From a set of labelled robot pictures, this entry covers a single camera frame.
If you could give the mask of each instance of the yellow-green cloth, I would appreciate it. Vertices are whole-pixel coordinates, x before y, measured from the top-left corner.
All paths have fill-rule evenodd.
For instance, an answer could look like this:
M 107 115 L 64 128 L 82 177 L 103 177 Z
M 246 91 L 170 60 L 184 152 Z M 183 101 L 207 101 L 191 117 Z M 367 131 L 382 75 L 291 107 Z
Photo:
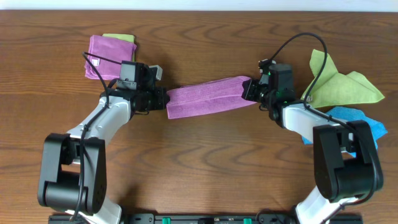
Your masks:
M 324 57 L 324 52 L 315 49 L 312 51 L 310 67 L 315 77 L 321 69 Z M 309 88 L 310 86 L 305 90 L 302 100 L 304 100 Z M 364 75 L 358 72 L 351 72 L 348 75 L 339 73 L 328 55 L 325 68 L 308 98 L 311 106 L 319 108 L 323 106 L 377 103 L 384 99 L 384 96 Z
M 135 38 L 134 35 L 131 35 L 131 34 L 103 34 L 102 36 L 117 38 L 119 40 L 124 40 L 124 41 L 132 42 L 132 43 L 134 43 L 134 38 Z M 132 61 L 133 62 L 135 61 L 135 55 L 136 55 L 136 53 L 133 52 L 132 53 Z

